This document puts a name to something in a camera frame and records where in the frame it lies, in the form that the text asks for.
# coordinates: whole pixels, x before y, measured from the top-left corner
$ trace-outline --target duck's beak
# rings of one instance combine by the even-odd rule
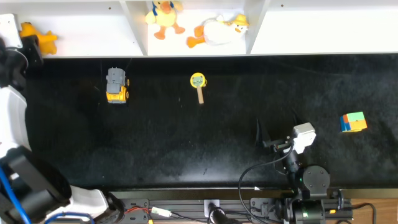
[[[163,3],[160,5],[160,9],[161,9],[164,13],[169,14],[169,13],[172,11],[172,7],[171,7],[171,5],[170,5],[170,2],[168,2],[168,1],[163,2]]]

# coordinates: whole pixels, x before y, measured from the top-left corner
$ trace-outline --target black tabletop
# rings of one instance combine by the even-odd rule
[[[127,105],[106,101],[111,67],[130,79]],[[190,76],[202,72],[204,105]],[[273,155],[255,147],[256,120],[289,135],[292,110],[311,122],[303,158],[332,187],[398,187],[397,55],[45,60],[28,73],[26,123],[33,152],[81,187],[236,187]],[[341,133],[363,111],[368,129]],[[272,166],[245,186],[285,188]]]

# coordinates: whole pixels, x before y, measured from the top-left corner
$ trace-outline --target duck's head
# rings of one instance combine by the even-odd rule
[[[174,8],[171,1],[153,1],[154,8],[160,9],[165,14],[169,14]]]
[[[234,21],[231,22],[232,28],[240,34],[246,33],[249,28],[249,24],[246,20],[246,16],[239,14]]]

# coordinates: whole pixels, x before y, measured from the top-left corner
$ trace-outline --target toy vehicle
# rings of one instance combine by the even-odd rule
[[[108,103],[126,103],[129,99],[127,88],[130,80],[126,78],[126,72],[120,68],[110,68],[106,76],[106,98]]]

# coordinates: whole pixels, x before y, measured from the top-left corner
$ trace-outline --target wooden floor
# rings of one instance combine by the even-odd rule
[[[398,223],[398,199],[352,199],[353,205],[372,203],[376,208],[377,224]],[[374,224],[373,211],[369,206],[354,211],[352,224]],[[335,224],[337,221],[328,221],[327,224]],[[170,222],[155,222],[155,224],[170,224]],[[197,222],[179,222],[178,224],[197,224]]]

